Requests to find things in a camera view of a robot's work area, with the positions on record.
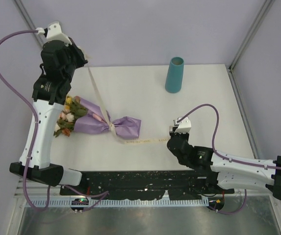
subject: white bracket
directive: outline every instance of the white bracket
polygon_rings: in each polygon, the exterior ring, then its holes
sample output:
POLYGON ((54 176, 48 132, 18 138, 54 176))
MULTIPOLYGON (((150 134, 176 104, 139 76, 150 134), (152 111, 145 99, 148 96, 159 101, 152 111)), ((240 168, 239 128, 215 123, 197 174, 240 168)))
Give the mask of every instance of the white bracket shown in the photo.
MULTIPOLYGON (((37 35, 44 35, 45 30, 43 28, 37 28, 37 35)), ((71 45, 72 41, 70 38, 62 32, 61 25, 59 21, 55 21, 48 25, 48 33, 46 37, 47 41, 59 40, 64 42, 66 45, 71 45)))
POLYGON ((211 161, 213 165, 211 165, 211 170, 219 173, 217 178, 218 186, 223 189, 245 188, 271 193, 265 185, 274 184, 272 179, 272 175, 275 174, 274 169, 240 164, 233 160, 240 160, 249 164, 275 166, 273 160, 246 159, 218 152, 228 158, 228 160, 224 160, 215 153, 212 155, 211 161))
POLYGON ((178 126, 177 129, 175 130, 175 133, 189 133, 191 129, 191 122, 188 117, 184 118, 182 121, 178 122, 181 117, 178 119, 174 120, 174 126, 178 126))
MULTIPOLYGON (((39 166, 39 169, 43 169, 50 165, 50 151, 54 127, 56 124, 56 120, 58 119, 58 115, 64 109, 64 106, 58 103, 49 105, 48 101, 40 99, 34 102, 32 106, 37 111, 39 118, 39 127, 31 154, 32 159, 30 159, 29 162, 29 167, 34 168, 34 166, 37 165, 39 166)), ((27 154, 35 127, 34 123, 35 119, 34 116, 32 116, 26 146, 19 159, 19 161, 22 162, 22 165, 26 165, 27 154)))

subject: pink flower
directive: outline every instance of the pink flower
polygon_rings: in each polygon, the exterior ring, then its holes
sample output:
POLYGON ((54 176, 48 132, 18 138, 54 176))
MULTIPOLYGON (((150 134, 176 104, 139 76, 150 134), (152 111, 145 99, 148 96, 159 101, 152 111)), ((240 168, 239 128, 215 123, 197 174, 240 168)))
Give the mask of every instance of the pink flower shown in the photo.
POLYGON ((66 120, 66 114, 63 112, 60 113, 59 119, 66 120))
POLYGON ((77 101, 77 103, 80 103, 80 97, 79 96, 75 96, 74 99, 77 101))

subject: purple wrapping paper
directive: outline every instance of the purple wrapping paper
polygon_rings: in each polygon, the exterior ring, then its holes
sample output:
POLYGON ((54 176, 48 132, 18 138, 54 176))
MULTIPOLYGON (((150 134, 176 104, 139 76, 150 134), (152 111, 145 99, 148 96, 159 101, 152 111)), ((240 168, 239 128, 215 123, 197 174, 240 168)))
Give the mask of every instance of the purple wrapping paper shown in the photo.
MULTIPOLYGON (((98 105, 95 105, 88 100, 80 98, 80 104, 86 107, 89 111, 86 116, 77 119, 74 131, 83 132, 86 134, 100 134, 103 132, 109 132, 109 125, 105 122, 101 113, 101 109, 98 105), (99 121, 93 117, 93 114, 100 116, 104 122, 99 121)), ((111 121, 110 114, 106 111, 109 120, 111 121)), ((116 134, 125 139, 137 139, 139 138, 141 120, 132 117, 123 117, 112 122, 115 126, 116 134)))

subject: flower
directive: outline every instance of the flower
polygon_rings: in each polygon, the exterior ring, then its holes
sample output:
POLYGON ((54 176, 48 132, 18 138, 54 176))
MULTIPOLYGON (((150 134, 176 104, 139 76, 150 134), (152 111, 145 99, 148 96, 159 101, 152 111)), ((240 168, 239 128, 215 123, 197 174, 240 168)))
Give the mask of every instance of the flower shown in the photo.
POLYGON ((57 132, 61 127, 58 124, 55 124, 54 131, 57 132))
POLYGON ((66 114, 62 112, 62 113, 60 113, 59 118, 62 120, 65 120, 67 117, 66 117, 66 114))
POLYGON ((70 96, 67 97, 65 103, 71 104, 72 103, 72 98, 70 96))
POLYGON ((66 115, 66 119, 67 119, 68 122, 73 122, 74 121, 74 115, 69 113, 69 114, 66 115))
POLYGON ((71 131, 69 130, 69 129, 67 129, 67 128, 64 128, 63 130, 62 130, 62 133, 65 135, 65 136, 70 136, 71 135, 71 131))
POLYGON ((70 107, 69 105, 65 105, 64 110, 65 110, 66 112, 70 111, 70 109, 71 109, 71 107, 70 107))
POLYGON ((76 100, 77 103, 80 103, 80 97, 79 96, 75 96, 74 99, 76 100))

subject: white table surface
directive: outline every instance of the white table surface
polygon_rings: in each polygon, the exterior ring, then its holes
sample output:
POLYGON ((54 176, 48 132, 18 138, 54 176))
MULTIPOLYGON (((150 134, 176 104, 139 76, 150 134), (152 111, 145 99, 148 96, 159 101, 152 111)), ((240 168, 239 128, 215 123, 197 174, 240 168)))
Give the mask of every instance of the white table surface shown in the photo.
MULTIPOLYGON (((165 91, 168 66, 91 68, 111 120, 130 116, 142 120, 140 139, 168 137, 173 119, 203 103, 220 113, 215 141, 218 150, 254 158, 225 65, 185 65, 182 89, 165 91)), ((87 68, 78 69, 70 95, 97 104, 87 68)), ((189 143, 211 147, 216 115, 204 107, 190 115, 189 143)), ((53 140, 51 162, 77 170, 184 170, 166 142, 121 144, 111 133, 71 133, 53 140)))

